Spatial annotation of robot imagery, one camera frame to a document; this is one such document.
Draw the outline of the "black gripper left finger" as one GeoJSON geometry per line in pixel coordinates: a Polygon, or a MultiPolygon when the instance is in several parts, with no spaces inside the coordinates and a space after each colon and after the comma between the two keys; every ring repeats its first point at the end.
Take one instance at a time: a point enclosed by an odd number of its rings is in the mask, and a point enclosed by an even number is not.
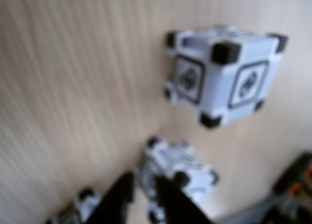
{"type": "Polygon", "coordinates": [[[113,184],[94,211],[95,224],[124,224],[134,200],[134,173],[126,172],[113,184]]]}

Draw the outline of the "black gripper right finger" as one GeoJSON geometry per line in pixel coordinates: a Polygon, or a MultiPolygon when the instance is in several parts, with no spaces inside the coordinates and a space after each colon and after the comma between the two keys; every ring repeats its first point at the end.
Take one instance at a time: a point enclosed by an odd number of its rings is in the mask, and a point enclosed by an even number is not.
{"type": "Polygon", "coordinates": [[[168,224],[211,224],[212,221],[172,181],[156,177],[159,205],[168,224]]]}

